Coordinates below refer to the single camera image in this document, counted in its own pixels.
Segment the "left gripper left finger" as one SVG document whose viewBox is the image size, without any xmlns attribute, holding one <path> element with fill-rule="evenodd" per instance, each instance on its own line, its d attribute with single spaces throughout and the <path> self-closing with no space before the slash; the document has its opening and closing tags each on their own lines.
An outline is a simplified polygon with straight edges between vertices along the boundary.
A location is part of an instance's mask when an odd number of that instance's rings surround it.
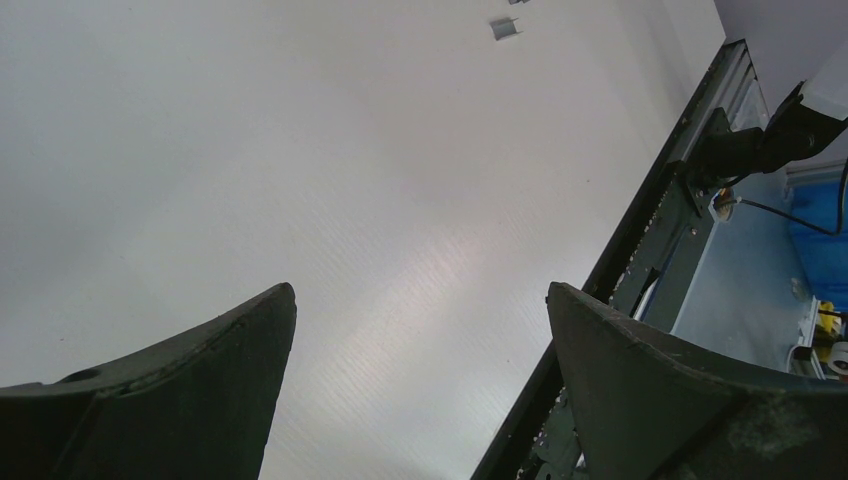
<svg viewBox="0 0 848 480">
<path fill-rule="evenodd" d="M 255 479 L 296 328 L 281 283 L 52 384 L 1 391 L 5 479 Z"/>
</svg>

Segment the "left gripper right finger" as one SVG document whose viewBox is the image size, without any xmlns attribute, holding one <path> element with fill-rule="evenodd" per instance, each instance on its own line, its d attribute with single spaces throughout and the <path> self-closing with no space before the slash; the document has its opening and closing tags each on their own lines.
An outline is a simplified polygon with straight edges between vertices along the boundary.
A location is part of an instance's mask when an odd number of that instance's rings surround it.
<svg viewBox="0 0 848 480">
<path fill-rule="evenodd" d="M 843 479 L 847 387 L 739 361 L 566 283 L 547 310 L 592 479 Z"/>
</svg>

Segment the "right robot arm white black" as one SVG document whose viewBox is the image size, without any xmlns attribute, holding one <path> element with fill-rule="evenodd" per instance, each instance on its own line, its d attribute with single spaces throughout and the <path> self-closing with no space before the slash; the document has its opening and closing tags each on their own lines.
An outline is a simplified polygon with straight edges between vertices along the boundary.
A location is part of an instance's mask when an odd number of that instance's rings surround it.
<svg viewBox="0 0 848 480">
<path fill-rule="evenodd" d="M 782 101 L 765 127 L 730 129 L 717 108 L 690 158 L 697 190 L 725 188 L 751 174 L 772 173 L 821 153 L 847 128 L 847 45 Z"/>
</svg>

